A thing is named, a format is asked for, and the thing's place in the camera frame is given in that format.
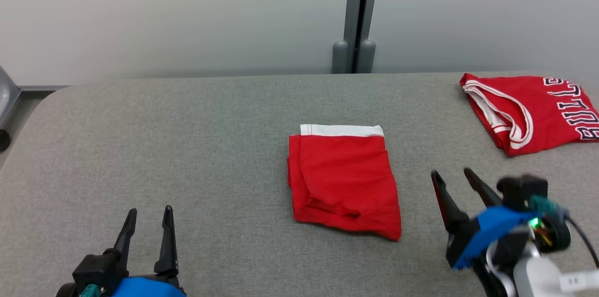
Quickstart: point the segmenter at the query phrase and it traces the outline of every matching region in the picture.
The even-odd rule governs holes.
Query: gray fabric surface
[[[466,166],[489,184],[546,177],[550,197],[599,246],[599,145],[508,159],[471,110],[460,76],[129,80],[60,90],[32,114],[0,171],[0,295],[53,296],[86,254],[113,245],[132,207],[129,270],[151,273],[170,204],[189,296],[483,296],[471,271],[445,261],[430,181],[439,170],[475,214],[483,203]],[[599,88],[581,84],[599,105]],[[400,242],[294,222],[287,136],[302,123],[383,127]],[[562,272],[593,267],[577,236],[551,257]]]

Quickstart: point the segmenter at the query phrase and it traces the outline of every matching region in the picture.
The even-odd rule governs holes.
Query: folded red shorts
[[[402,220],[380,126],[304,124],[289,137],[293,217],[397,241]]]
[[[497,148],[507,156],[599,139],[599,115],[574,82],[537,76],[479,78],[465,73],[460,85]]]

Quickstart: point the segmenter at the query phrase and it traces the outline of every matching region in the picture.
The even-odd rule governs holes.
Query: red jersey
[[[599,115],[574,82],[465,73],[460,85],[497,148],[508,156],[599,139]]]

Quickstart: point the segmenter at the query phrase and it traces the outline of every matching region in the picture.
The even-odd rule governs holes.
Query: white trim
[[[352,136],[352,137],[371,137],[383,135],[383,129],[380,126],[356,126],[356,125],[318,125],[302,124],[300,126],[303,136]]]
[[[486,86],[479,81],[476,80],[468,80],[463,86],[464,92],[466,92],[472,99],[475,101],[477,106],[481,108],[487,122],[494,128],[494,132],[506,131],[510,130],[510,146],[515,150],[522,148],[526,144],[528,144],[531,139],[533,139],[533,118],[517,99],[511,97],[497,89],[491,88],[490,86]],[[496,96],[503,97],[513,101],[520,107],[522,110],[522,115],[524,115],[525,125],[524,130],[520,128],[516,122],[513,120],[510,114],[507,112],[500,111],[491,101],[487,99],[485,93],[492,93]],[[507,118],[509,124],[506,124],[500,116],[497,114],[501,114],[503,117]]]

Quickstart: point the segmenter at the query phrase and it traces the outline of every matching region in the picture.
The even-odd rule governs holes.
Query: teal connector
[[[100,288],[96,284],[89,284],[81,293],[81,297],[100,297]]]
[[[564,218],[568,215],[568,210],[560,207],[560,205],[553,201],[539,195],[532,195],[528,201],[528,208],[531,211],[541,212],[552,216],[559,216]]]

